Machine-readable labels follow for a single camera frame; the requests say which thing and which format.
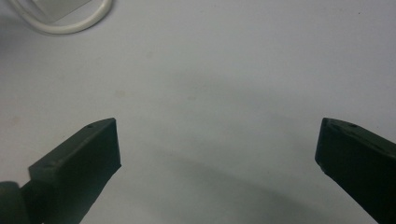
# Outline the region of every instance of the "cable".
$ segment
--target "cable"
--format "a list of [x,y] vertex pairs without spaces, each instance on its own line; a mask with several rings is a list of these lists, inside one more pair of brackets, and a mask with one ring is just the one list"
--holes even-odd
[[80,21],[71,25],[60,25],[60,26],[48,25],[46,23],[39,21],[35,16],[33,16],[30,12],[28,12],[18,0],[9,0],[9,2],[12,6],[14,6],[18,14],[24,20],[26,20],[27,23],[29,23],[31,26],[36,28],[38,31],[42,31],[54,35],[67,35],[85,30],[93,26],[97,22],[99,22],[99,20],[101,20],[111,9],[113,0],[103,0],[99,8],[89,18],[85,19],[84,21]]

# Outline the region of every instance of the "gray surface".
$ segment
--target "gray surface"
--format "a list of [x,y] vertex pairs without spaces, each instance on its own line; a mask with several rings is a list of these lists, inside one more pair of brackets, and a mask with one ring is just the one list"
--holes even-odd
[[323,117],[396,140],[393,0],[118,1],[61,37],[4,2],[1,180],[114,117],[123,166],[83,224],[375,223],[314,154]]

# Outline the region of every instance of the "white table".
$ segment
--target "white table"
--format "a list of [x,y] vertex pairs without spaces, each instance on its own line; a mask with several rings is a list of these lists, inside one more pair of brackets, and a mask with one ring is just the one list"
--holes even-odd
[[82,224],[375,223],[314,156],[323,117],[396,140],[395,24],[393,0],[134,0],[51,36],[1,1],[0,180],[114,117]]

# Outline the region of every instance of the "white device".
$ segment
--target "white device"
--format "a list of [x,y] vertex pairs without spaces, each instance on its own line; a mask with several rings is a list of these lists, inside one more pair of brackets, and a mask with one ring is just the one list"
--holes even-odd
[[[18,0],[8,0],[18,14],[38,31],[65,35],[85,30],[101,20],[111,9],[113,0],[103,0],[99,8],[87,19],[71,25],[51,25],[39,21],[32,13],[27,11]],[[33,0],[37,7],[49,18],[57,21],[91,0]]]

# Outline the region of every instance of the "white cable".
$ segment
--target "white cable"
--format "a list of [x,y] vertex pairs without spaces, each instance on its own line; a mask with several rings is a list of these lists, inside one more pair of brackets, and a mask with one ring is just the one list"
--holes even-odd
[[15,7],[15,10],[17,10],[18,14],[20,14],[20,16],[24,20],[26,20],[30,25],[32,25],[37,30],[54,35],[67,35],[85,30],[91,27],[92,25],[96,24],[97,22],[99,22],[99,20],[101,20],[111,9],[113,0],[103,0],[99,8],[89,18],[85,19],[84,21],[80,21],[71,25],[61,25],[61,26],[48,25],[46,23],[39,21],[35,16],[29,13],[18,0],[9,0],[9,2],[11,3],[12,6]]

